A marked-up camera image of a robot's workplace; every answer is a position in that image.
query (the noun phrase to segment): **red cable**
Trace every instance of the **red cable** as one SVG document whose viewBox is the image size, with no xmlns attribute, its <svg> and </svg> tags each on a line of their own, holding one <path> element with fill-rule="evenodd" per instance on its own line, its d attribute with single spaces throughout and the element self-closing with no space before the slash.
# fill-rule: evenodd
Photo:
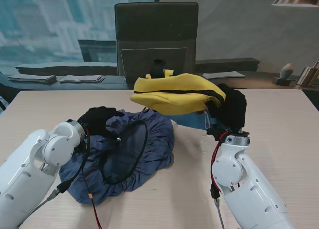
<svg viewBox="0 0 319 229">
<path fill-rule="evenodd" d="M 96 223 L 97 223 L 99 229 L 103 229 L 102 226 L 101 226 L 101 224 L 100 224 L 100 220 L 99 220 L 99 218 L 98 218 L 98 214 L 97 214 L 97 212 L 96 212 L 95 204 L 94 204 L 94 201 L 93 201 L 93 196 L 92 196 L 92 193 L 90 192 L 88 183 L 87 183 L 86 178 L 85 178 L 85 176 L 84 176 L 84 173 L 83 173 L 83 178 L 84 178 L 85 185 L 86 185 L 86 187 L 87 187 L 87 189 L 88 189 L 89 198 L 91 199 L 91 203 L 92 203 L 92 206 L 93 206 L 94 216 L 95 216 Z"/>
<path fill-rule="evenodd" d="M 225 137 L 228 133 L 229 133 L 229 131 L 224 132 L 224 133 L 221 135 L 221 137 L 219 138 L 219 142 L 218 142 L 218 144 L 216 145 L 216 148 L 215 148 L 215 150 L 214 150 L 214 152 L 213 152 L 213 155 L 212 155 L 212 157 L 211 157 L 211 163 L 210 163 L 210 176 L 211 176 L 211 181 L 215 184 L 215 186 L 217 187 L 217 189 L 218 189 L 219 192 L 221 192 L 221 191 L 220 191 L 220 188 L 217 186 L 217 183 L 215 182 L 215 178 L 214 178 L 213 172 L 212 172 L 212 167 L 213 167 L 213 163 L 215 162 L 216 155 L 217 155 L 217 151 L 218 151 L 218 149 L 219 149 L 219 147 L 220 147 L 220 145 L 221 145 L 221 142 L 222 142 L 222 140 L 224 139 L 224 137 Z"/>
</svg>

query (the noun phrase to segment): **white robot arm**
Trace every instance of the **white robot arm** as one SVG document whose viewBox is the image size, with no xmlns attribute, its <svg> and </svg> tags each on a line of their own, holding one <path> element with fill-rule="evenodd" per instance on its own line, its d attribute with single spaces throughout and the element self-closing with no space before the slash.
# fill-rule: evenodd
<svg viewBox="0 0 319 229">
<path fill-rule="evenodd" d="M 0 167 L 0 229 L 17 229 L 33 212 L 84 136 L 82 126 L 69 120 L 50 133 L 33 132 L 10 155 Z M 43 165 L 38 167 L 35 161 Z"/>
<path fill-rule="evenodd" d="M 215 183 L 242 229 L 294 229 L 286 205 L 245 153 L 249 143 L 246 135 L 226 137 L 212 165 Z"/>
</svg>

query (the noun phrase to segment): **paper stack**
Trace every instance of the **paper stack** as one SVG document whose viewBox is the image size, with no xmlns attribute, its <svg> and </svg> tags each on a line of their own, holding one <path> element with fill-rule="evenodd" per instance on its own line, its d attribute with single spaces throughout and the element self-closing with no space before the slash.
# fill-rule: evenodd
<svg viewBox="0 0 319 229">
<path fill-rule="evenodd" d="M 25 75 L 15 74 L 8 76 L 9 80 L 16 82 L 37 82 L 44 84 L 52 84 L 57 81 L 56 76 L 36 76 L 36 75 Z"/>
<path fill-rule="evenodd" d="M 59 80 L 60 83 L 95 83 L 102 82 L 104 77 L 101 75 L 96 76 L 66 76 Z"/>
<path fill-rule="evenodd" d="M 232 78 L 232 77 L 246 77 L 237 71 L 230 72 L 220 72 L 220 73 L 204 73 L 203 77 L 206 79 L 216 79 L 216 78 Z"/>
</svg>

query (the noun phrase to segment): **blue cloth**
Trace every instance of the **blue cloth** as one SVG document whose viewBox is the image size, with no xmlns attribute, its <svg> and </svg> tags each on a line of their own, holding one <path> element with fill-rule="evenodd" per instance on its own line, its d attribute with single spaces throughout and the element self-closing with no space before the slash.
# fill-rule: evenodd
<svg viewBox="0 0 319 229">
<path fill-rule="evenodd" d="M 217 126 L 218 128 L 228 129 L 222 125 L 218 119 L 212 118 L 207 111 L 197 111 L 189 114 L 166 116 L 179 125 L 190 128 L 207 130 Z"/>
<path fill-rule="evenodd" d="M 156 170 L 170 166 L 174 161 L 172 153 L 174 148 L 174 132 L 171 121 L 153 110 L 144 110 L 139 113 L 130 113 L 120 110 L 125 114 L 123 117 L 113 117 L 106 122 L 107 130 L 119 135 L 120 132 L 130 123 L 141 120 L 147 126 L 147 140 L 142 156 L 133 173 L 124 181 L 116 184 L 104 184 L 102 174 L 99 171 L 98 160 L 100 156 L 108 150 L 115 149 L 115 142 L 101 136 L 91 136 L 91 154 L 84 167 L 85 179 L 96 205 L 102 203 L 109 196 L 117 196 L 123 191 L 133 191 L 150 178 Z M 133 135 L 136 140 L 143 135 L 137 133 Z M 73 154 L 72 158 L 61 167 L 59 175 L 61 181 L 70 179 L 79 169 L 82 162 L 82 155 Z M 104 173 L 110 165 L 104 166 Z M 75 179 L 68 192 L 80 203 L 90 204 L 88 191 L 82 173 Z"/>
</svg>

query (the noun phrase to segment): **yellow fabric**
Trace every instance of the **yellow fabric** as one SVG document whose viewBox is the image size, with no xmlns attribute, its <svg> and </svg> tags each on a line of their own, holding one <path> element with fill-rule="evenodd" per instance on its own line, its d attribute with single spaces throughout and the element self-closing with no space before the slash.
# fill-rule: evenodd
<svg viewBox="0 0 319 229">
<path fill-rule="evenodd" d="M 217 107 L 226 99 L 225 93 L 209 80 L 193 75 L 180 74 L 172 76 L 172 70 L 165 70 L 165 78 L 138 78 L 134 84 L 131 100 L 156 110 L 163 115 L 184 115 L 195 111 L 206 110 L 206 101 L 213 100 Z M 163 90 L 178 90 L 179 93 L 168 93 Z M 202 93 L 183 93 L 183 91 L 214 92 L 216 96 Z"/>
</svg>

